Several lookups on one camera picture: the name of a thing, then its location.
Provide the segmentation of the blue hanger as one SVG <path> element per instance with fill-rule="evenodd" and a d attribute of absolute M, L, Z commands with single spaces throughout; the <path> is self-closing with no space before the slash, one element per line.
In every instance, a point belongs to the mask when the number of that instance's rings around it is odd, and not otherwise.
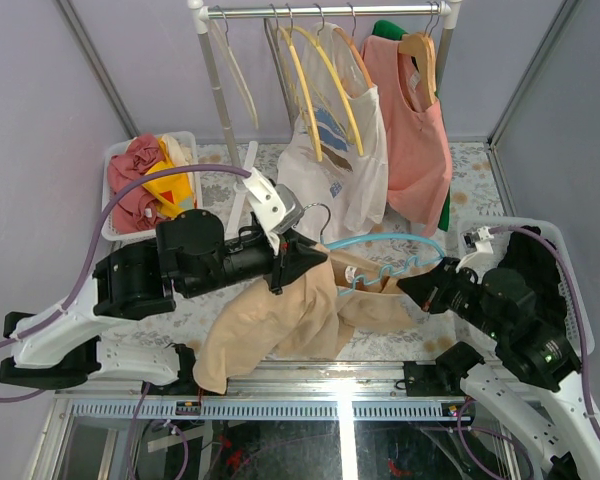
<path fill-rule="evenodd" d="M 324 246 L 330 251 L 335 251 L 366 242 L 378 242 L 388 240 L 402 240 L 421 243 L 433 248 L 437 252 L 437 256 L 431 260 L 422 262 L 417 255 L 412 255 L 404 261 L 403 268 L 399 270 L 396 270 L 391 264 L 386 264 L 380 268 L 378 275 L 371 280 L 369 280 L 364 274 L 354 275 L 351 278 L 350 286 L 344 290 L 338 291 L 339 296 L 346 296 L 353 293 L 356 290 L 356 286 L 358 284 L 364 285 L 365 287 L 374 286 L 376 284 L 379 284 L 384 277 L 398 277 L 406 273 L 410 266 L 422 267 L 430 265 L 443 260 L 445 257 L 445 252 L 436 241 L 409 233 L 399 232 L 370 233 L 366 235 L 345 238 L 331 243 L 324 243 Z"/>

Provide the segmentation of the beige t shirt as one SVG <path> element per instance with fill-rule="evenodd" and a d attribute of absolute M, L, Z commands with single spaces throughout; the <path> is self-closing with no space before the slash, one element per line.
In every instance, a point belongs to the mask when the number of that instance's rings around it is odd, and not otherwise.
<path fill-rule="evenodd" d="M 193 377 L 202 389 L 223 394 L 229 378 L 251 373 L 270 353 L 332 360 L 358 329 L 414 328 L 405 300 L 398 280 L 380 264 L 330 251 L 281 294 L 258 279 L 226 304 L 196 355 Z"/>

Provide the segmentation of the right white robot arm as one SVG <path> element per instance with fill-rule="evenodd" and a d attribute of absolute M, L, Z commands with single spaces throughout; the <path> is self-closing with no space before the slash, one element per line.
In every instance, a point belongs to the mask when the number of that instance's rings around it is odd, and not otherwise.
<path fill-rule="evenodd" d="M 585 365 L 561 330 L 541 319 L 522 275 L 495 268 L 478 276 L 456 258 L 398 280 L 422 311 L 450 311 L 495 342 L 504 369 L 531 387 L 544 419 L 498 379 L 478 351 L 458 342 L 429 366 L 438 387 L 482 404 L 522 442 L 551 479 L 600 479 L 600 420 L 583 380 Z"/>

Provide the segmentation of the white printed t shirt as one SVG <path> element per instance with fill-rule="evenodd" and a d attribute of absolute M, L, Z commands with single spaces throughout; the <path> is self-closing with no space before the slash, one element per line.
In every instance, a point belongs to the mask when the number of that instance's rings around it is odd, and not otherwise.
<path fill-rule="evenodd" d="M 333 63 L 349 96 L 364 154 L 353 133 L 339 94 L 319 54 L 293 33 L 293 41 L 309 81 L 322 146 L 315 160 L 305 127 L 296 116 L 290 143 L 278 160 L 278 180 L 294 192 L 307 212 L 297 228 L 306 237 L 326 243 L 364 235 L 384 216 L 388 191 L 388 150 L 378 88 L 368 88 L 337 25 L 318 22 L 310 29 Z M 294 72 L 287 45 L 279 39 L 282 68 Z"/>

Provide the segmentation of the grey hanger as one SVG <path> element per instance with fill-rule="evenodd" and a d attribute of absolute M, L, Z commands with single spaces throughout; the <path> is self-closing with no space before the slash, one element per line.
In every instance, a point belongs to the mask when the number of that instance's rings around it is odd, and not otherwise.
<path fill-rule="evenodd" d="M 273 23 L 271 22 L 271 20 L 269 18 L 264 18 L 263 26 L 264 26 L 265 37 L 267 39 L 269 50 L 270 50 L 272 60 L 274 63 L 274 67 L 276 70 L 276 75 L 277 75 L 280 90 L 282 93 L 289 125 L 290 125 L 291 129 L 294 129 L 295 120 L 296 120 L 296 116 L 297 116 L 297 109 L 291 100 L 289 85 L 284 76 L 284 72 L 283 72 L 283 68 L 282 68 L 282 64 L 281 64 L 281 60 L 282 60 L 281 52 L 280 52 L 278 40 L 275 35 Z"/>

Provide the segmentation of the cream plastic hanger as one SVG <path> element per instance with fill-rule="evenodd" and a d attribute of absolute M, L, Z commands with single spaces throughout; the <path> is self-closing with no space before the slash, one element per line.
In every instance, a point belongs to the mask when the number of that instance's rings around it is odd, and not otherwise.
<path fill-rule="evenodd" d="M 253 127 L 258 130 L 260 127 L 259 116 L 257 109 L 251 94 L 251 91 L 246 83 L 242 70 L 237 62 L 233 49 L 229 42 L 228 32 L 229 25 L 226 13 L 224 10 L 217 5 L 216 8 L 221 14 L 221 18 L 224 21 L 224 31 L 220 30 L 219 24 L 216 20 L 209 21 L 209 32 L 211 33 L 212 39 L 216 42 L 216 46 L 219 48 L 220 53 L 224 59 L 225 64 L 229 68 L 229 71 L 233 77 L 237 91 L 239 92 L 247 113 L 251 118 Z"/>

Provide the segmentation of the yellow hanger right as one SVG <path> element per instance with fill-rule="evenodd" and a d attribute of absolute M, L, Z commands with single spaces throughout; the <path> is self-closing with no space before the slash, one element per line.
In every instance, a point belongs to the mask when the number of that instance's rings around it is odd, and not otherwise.
<path fill-rule="evenodd" d="M 341 102 L 343 104 L 344 110 L 345 110 L 345 114 L 347 116 L 347 119 L 349 120 L 349 125 L 351 126 L 351 130 L 353 133 L 353 138 L 354 138 L 354 145 L 356 146 L 356 149 L 358 151 L 358 153 L 360 155 L 364 154 L 364 148 L 363 148 L 363 144 L 362 144 L 362 139 L 359 133 L 359 128 L 357 125 L 357 122 L 355 120 L 355 116 L 353 114 L 353 110 L 351 108 L 351 104 L 350 104 L 350 100 L 349 100 L 349 96 L 346 93 L 342 82 L 340 80 L 340 77 L 338 75 L 338 73 L 336 72 L 336 69 L 333 65 L 333 63 L 331 62 L 331 60 L 327 57 L 324 49 L 322 48 L 322 46 L 319 44 L 319 46 L 321 47 L 321 52 L 318 53 L 322 62 L 324 63 L 327 71 L 329 72 L 329 75 L 332 78 L 332 81 L 334 83 L 334 86 L 339 94 L 339 97 L 341 99 Z"/>

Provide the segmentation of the yellow hanger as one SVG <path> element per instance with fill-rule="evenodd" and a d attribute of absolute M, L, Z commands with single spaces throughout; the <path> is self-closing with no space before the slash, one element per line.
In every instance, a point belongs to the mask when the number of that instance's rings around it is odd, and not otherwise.
<path fill-rule="evenodd" d="M 276 28 L 276 39 L 282 39 L 287 45 L 290 59 L 293 64 L 294 72 L 289 72 L 287 67 L 284 66 L 284 73 L 287 75 L 288 80 L 296 78 L 294 84 L 291 85 L 291 91 L 293 99 L 296 102 L 296 106 L 299 111 L 299 118 L 302 120 L 305 133 L 308 135 L 311 146 L 313 147 L 314 157 L 318 163 L 322 162 L 322 146 L 318 131 L 318 123 L 315 117 L 315 111 L 312 101 L 312 95 L 310 93 L 309 81 L 307 74 L 305 73 L 301 59 L 297 53 L 294 41 L 293 33 L 300 33 L 306 40 L 307 47 L 312 48 L 316 52 L 321 52 L 317 39 L 314 35 L 309 33 L 303 27 L 296 27 L 294 24 L 294 17 L 291 6 L 286 3 L 285 7 L 288 11 L 288 17 L 290 25 L 288 27 L 277 27 Z"/>
<path fill-rule="evenodd" d="M 334 83 L 334 86 L 339 94 L 339 97 L 341 99 L 341 102 L 343 104 L 344 110 L 345 110 L 345 114 L 347 116 L 347 119 L 349 120 L 349 125 L 351 126 L 351 130 L 353 133 L 353 138 L 354 138 L 354 145 L 356 146 L 356 149 L 358 151 L 358 153 L 360 155 L 364 154 L 364 148 L 363 148 L 363 144 L 362 144 L 362 139 L 359 133 L 359 128 L 357 125 L 357 122 L 355 120 L 355 116 L 353 114 L 353 110 L 351 108 L 351 104 L 350 104 L 350 100 L 349 100 L 349 96 L 346 93 L 342 82 L 340 80 L 340 77 L 338 75 L 338 73 L 336 72 L 336 69 L 333 65 L 333 63 L 331 62 L 331 60 L 327 57 L 324 49 L 322 48 L 322 46 L 319 44 L 319 46 L 321 47 L 321 52 L 318 53 L 322 62 L 324 63 L 327 71 L 329 72 L 329 75 L 332 78 L 332 81 Z"/>

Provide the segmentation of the yellow hanger left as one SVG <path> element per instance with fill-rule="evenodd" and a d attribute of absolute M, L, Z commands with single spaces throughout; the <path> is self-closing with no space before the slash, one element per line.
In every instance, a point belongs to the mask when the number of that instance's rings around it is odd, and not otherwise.
<path fill-rule="evenodd" d="M 277 27 L 276 28 L 276 39 L 282 39 L 287 45 L 290 59 L 293 64 L 294 72 L 289 72 L 287 67 L 284 66 L 284 73 L 287 75 L 288 80 L 296 78 L 294 84 L 291 85 L 291 91 L 293 99 L 296 102 L 296 106 L 299 111 L 299 118 L 302 120 L 305 133 L 308 135 L 311 146 L 313 147 L 314 157 L 318 163 L 322 162 L 322 146 L 318 131 L 318 123 L 315 117 L 315 111 L 312 101 L 312 95 L 310 93 L 309 81 L 307 74 L 305 73 L 301 59 L 297 53 L 294 41 L 293 33 L 300 33 L 306 40 L 307 47 L 312 48 L 316 52 L 321 52 L 317 39 L 314 35 L 309 33 L 303 27 L 296 27 L 294 24 L 294 17 L 291 6 L 286 3 L 285 7 L 288 11 L 288 17 L 290 25 L 288 27 Z"/>

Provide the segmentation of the wooden hanger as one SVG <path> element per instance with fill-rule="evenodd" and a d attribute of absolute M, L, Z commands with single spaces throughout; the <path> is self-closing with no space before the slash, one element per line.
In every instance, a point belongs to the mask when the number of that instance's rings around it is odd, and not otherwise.
<path fill-rule="evenodd" d="M 435 44 L 427 28 L 423 32 L 405 33 L 398 46 L 398 53 L 409 58 L 406 65 L 414 68 L 404 74 L 404 80 L 408 91 L 406 101 L 416 111 L 437 101 Z"/>

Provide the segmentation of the black garment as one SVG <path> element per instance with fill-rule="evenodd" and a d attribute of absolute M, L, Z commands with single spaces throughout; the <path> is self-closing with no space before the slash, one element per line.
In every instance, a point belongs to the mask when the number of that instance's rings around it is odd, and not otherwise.
<path fill-rule="evenodd" d="M 498 266 L 523 277 L 526 286 L 535 293 L 536 315 L 565 334 L 567 303 L 559 291 L 561 276 L 551 253 L 537 240 L 514 231 Z"/>

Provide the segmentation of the yellow garment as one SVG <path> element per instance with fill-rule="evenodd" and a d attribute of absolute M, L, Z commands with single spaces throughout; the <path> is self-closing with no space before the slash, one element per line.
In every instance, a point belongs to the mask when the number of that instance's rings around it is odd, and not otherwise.
<path fill-rule="evenodd" d="M 166 162 L 164 154 L 163 157 L 164 159 L 151 166 L 146 174 L 176 168 Z M 195 176 L 192 172 L 151 180 L 146 182 L 143 187 L 158 201 L 156 210 L 161 217 L 174 218 L 185 210 L 197 207 Z"/>

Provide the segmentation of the cream garment in basket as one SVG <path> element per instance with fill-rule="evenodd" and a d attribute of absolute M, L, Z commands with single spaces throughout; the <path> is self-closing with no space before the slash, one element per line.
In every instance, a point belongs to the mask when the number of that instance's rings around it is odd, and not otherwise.
<path fill-rule="evenodd" d="M 163 134 L 158 139 L 158 142 L 166 162 L 171 167 L 183 167 L 194 164 L 192 149 L 181 145 L 173 136 Z"/>

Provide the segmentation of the dusty pink garment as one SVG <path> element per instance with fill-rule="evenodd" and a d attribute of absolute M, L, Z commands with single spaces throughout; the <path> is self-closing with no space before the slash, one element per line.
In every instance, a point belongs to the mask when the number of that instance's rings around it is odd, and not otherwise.
<path fill-rule="evenodd" d="M 146 133 L 131 141 L 126 151 L 111 157 L 107 167 L 107 180 L 114 195 L 133 181 L 167 168 L 166 157 L 160 141 Z M 148 189 L 148 182 L 126 194 L 112 211 L 113 226 L 122 234 L 154 229 L 170 220 L 162 202 Z"/>

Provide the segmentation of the white clothes rack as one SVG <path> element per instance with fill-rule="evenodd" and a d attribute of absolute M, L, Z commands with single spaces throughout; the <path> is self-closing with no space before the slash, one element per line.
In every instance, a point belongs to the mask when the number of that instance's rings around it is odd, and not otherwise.
<path fill-rule="evenodd" d="M 220 6 L 209 7 L 203 1 L 190 1 L 188 7 L 191 11 L 194 26 L 198 35 L 204 64 L 210 81 L 215 107 L 221 123 L 225 144 L 231 163 L 236 167 L 250 168 L 254 165 L 258 152 L 258 143 L 249 143 L 245 158 L 239 156 L 237 142 L 233 132 L 228 106 L 221 86 L 220 77 L 214 57 L 209 26 L 214 19 L 266 19 L 302 17 L 350 17 L 354 20 L 360 17 L 377 16 L 417 16 L 428 15 L 444 20 L 437 59 L 435 64 L 434 79 L 442 79 L 446 66 L 451 38 L 455 30 L 461 3 L 459 1 L 432 1 L 428 4 L 412 5 L 376 5 L 376 6 L 307 6 L 307 7 L 276 7 L 273 5 L 263 7 L 223 8 Z"/>

